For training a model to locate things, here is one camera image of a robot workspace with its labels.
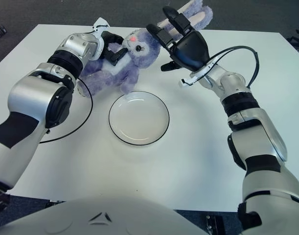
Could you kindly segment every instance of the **tabletop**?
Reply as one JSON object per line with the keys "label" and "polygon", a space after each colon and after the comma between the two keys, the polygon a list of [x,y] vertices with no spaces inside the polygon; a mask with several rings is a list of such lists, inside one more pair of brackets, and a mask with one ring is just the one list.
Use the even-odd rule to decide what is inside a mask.
{"label": "tabletop", "polygon": [[[36,26],[0,62],[0,123],[9,115],[7,96],[12,86],[74,32],[91,26]],[[134,28],[111,27],[128,35]],[[213,55],[231,46],[254,48],[260,72],[252,92],[283,137],[288,149],[287,167],[299,179],[299,54],[278,33],[202,30]],[[136,91],[151,92],[166,104],[170,124],[165,135],[148,146],[121,142],[108,124],[118,88],[98,93],[90,119],[77,132],[59,141],[40,144],[12,195],[72,200],[105,193],[145,197],[172,209],[236,211],[242,200],[245,171],[233,161],[227,144],[231,133],[219,98],[196,83],[181,89],[185,69],[161,72],[170,61],[165,50],[155,63],[140,71]],[[219,63],[248,81],[255,61],[252,53],[237,50]],[[59,137],[77,127],[90,109],[90,100],[74,92],[67,120],[43,140]]]}

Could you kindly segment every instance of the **stuffed animal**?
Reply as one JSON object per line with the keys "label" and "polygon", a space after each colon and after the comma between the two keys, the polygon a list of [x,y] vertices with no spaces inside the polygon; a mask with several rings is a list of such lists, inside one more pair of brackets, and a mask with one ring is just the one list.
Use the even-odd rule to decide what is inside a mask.
{"label": "stuffed animal", "polygon": [[[205,28],[212,19],[212,10],[203,7],[202,0],[191,0],[178,10],[191,22],[191,25],[200,30]],[[181,38],[181,34],[169,23],[168,19],[158,24],[159,27],[170,33],[174,40]],[[110,43],[108,49],[117,52],[122,48],[128,52],[114,66],[106,59],[89,61],[80,74],[80,78],[95,95],[108,86],[120,86],[124,94],[131,92],[138,81],[139,69],[145,69],[153,64],[160,53],[160,44],[145,29],[141,28],[130,33],[122,45]],[[88,91],[81,81],[78,81],[79,93],[88,96]]]}

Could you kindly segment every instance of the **black connector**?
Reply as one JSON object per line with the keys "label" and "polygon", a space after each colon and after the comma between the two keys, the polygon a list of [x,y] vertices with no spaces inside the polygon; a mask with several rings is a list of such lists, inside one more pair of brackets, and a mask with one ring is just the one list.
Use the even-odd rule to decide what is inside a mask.
{"label": "black connector", "polygon": [[259,108],[257,100],[250,92],[232,94],[222,100],[222,105],[228,117],[242,110]]}
{"label": "black connector", "polygon": [[48,59],[47,63],[52,63],[63,67],[77,79],[83,70],[83,64],[79,58],[66,50],[57,50]]}

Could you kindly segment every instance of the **black cable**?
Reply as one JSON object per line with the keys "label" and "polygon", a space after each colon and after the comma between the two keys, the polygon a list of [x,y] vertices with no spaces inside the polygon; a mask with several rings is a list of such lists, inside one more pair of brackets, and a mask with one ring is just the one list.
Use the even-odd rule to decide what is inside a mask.
{"label": "black cable", "polygon": [[52,139],[52,140],[48,140],[48,141],[42,141],[40,143],[48,143],[48,142],[53,142],[53,141],[57,141],[57,140],[61,140],[63,139],[64,137],[67,137],[71,134],[73,134],[74,132],[76,132],[78,129],[80,129],[84,123],[89,119],[90,115],[92,114],[92,108],[93,108],[93,100],[92,100],[92,94],[91,94],[91,91],[89,90],[89,88],[87,87],[87,85],[80,79],[78,78],[85,86],[85,88],[88,90],[89,94],[90,94],[90,98],[91,98],[91,110],[89,112],[89,114],[87,115],[86,119],[82,122],[81,125],[79,125],[76,129],[74,129],[73,131],[69,132],[68,134],[64,135],[64,136],[61,136],[61,137],[58,137],[58,138],[55,138],[55,139]]}
{"label": "black cable", "polygon": [[[235,51],[235,50],[238,50],[238,49],[247,49],[247,50],[250,50],[253,54],[254,54],[254,57],[255,57],[255,60],[256,60],[256,67],[255,67],[255,70],[253,72],[253,76],[252,78],[250,79],[248,85],[247,85],[247,88],[250,89],[251,87],[251,84],[255,81],[257,75],[258,75],[258,72],[259,72],[259,58],[258,58],[258,53],[252,49],[251,47],[247,47],[247,46],[235,46],[235,47],[229,47],[227,49],[224,49],[220,52],[218,52],[217,54],[211,56],[206,62],[205,62],[205,65],[208,64],[211,60],[213,60],[215,57],[217,57],[218,55],[221,55],[222,53],[226,52],[225,54],[223,54],[217,61],[216,63],[214,63],[214,65],[211,67],[211,69],[209,69],[208,72],[206,72],[202,77],[198,78],[195,82],[199,81],[200,79],[202,79],[203,77],[205,77],[212,69],[213,67],[226,55],[226,54],[229,54],[230,52],[232,51]],[[182,82],[189,85],[189,86],[192,86],[192,84],[189,84],[187,82],[185,82],[183,79],[182,79]]]}
{"label": "black cable", "polygon": [[209,63],[211,60],[213,60],[213,59],[214,59],[215,57],[217,57],[218,55],[222,54],[223,52],[226,52],[226,51],[227,51],[227,53],[225,53],[225,54],[223,55],[223,56],[225,56],[226,54],[228,54],[228,53],[230,53],[230,52],[232,52],[232,51],[234,51],[234,50],[238,50],[238,49],[247,49],[247,50],[250,50],[250,51],[254,54],[254,57],[255,57],[255,60],[256,60],[256,67],[255,67],[255,70],[254,70],[254,72],[253,72],[253,76],[252,76],[252,78],[250,79],[250,81],[249,81],[249,83],[248,83],[248,85],[247,85],[247,88],[250,89],[251,84],[255,81],[255,79],[256,79],[256,77],[257,77],[257,75],[258,75],[258,72],[259,72],[259,58],[258,58],[258,53],[257,53],[254,49],[252,49],[251,47],[247,47],[247,46],[235,46],[235,47],[229,47],[229,48],[224,49],[224,50],[222,50],[221,52],[218,52],[217,54],[211,56],[211,57],[207,60],[206,64]]}

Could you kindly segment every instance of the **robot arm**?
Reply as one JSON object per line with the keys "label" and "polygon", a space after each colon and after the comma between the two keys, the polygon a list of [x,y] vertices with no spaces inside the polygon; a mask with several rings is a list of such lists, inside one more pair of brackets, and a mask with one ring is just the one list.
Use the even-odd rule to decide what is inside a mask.
{"label": "robot arm", "polygon": [[285,144],[266,111],[259,107],[243,76],[217,65],[218,57],[209,60],[205,40],[182,14],[171,7],[163,11],[183,37],[174,42],[163,29],[147,26],[173,60],[161,70],[191,70],[190,78],[182,79],[180,85],[198,81],[216,93],[228,115],[230,151],[236,164],[246,170],[243,203],[238,208],[242,234],[299,234],[299,182],[285,167]]}
{"label": "robot arm", "polygon": [[93,32],[69,35],[10,92],[10,115],[0,125],[0,211],[9,203],[5,192],[19,180],[44,134],[68,117],[76,79],[89,60],[100,57],[107,27],[99,18]]}

